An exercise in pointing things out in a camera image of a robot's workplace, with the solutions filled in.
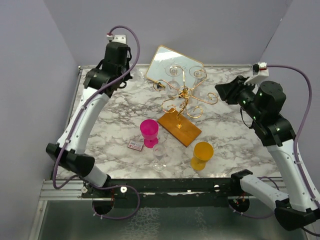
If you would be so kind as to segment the clear round wine glass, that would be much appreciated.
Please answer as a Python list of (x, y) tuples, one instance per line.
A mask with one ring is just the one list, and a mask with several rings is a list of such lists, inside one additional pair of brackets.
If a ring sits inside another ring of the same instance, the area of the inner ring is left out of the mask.
[(165, 69), (166, 74), (171, 77), (165, 86), (165, 92), (170, 99), (177, 97), (180, 92), (180, 84), (176, 81), (176, 78), (183, 73), (183, 69), (178, 64), (168, 65)]

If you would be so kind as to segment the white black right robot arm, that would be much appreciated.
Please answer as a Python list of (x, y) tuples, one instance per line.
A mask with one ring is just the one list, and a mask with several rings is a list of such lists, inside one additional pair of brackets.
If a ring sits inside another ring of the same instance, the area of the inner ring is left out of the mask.
[(259, 180), (245, 169), (231, 175), (229, 189), (240, 196), (251, 194), (267, 205), (278, 223), (287, 231), (312, 224), (320, 218), (320, 194), (294, 147), (297, 138), (291, 123), (280, 111), (286, 95), (279, 83), (264, 81), (257, 92), (247, 78), (237, 76), (233, 81), (217, 84), (219, 97), (228, 105), (239, 105), (252, 118), (252, 129), (274, 159), (286, 186), (281, 192)]

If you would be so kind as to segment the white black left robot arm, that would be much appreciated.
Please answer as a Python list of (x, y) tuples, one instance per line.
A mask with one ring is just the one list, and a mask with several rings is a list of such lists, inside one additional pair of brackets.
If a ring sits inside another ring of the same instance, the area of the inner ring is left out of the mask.
[(94, 157), (85, 153), (86, 146), (93, 126), (113, 92), (131, 79), (131, 59), (127, 44), (111, 41), (106, 45), (104, 59), (85, 76), (79, 104), (64, 133), (45, 149), (55, 162), (54, 178), (58, 167), (62, 167), (92, 184), (94, 193), (101, 198), (110, 193), (110, 176), (95, 165)]

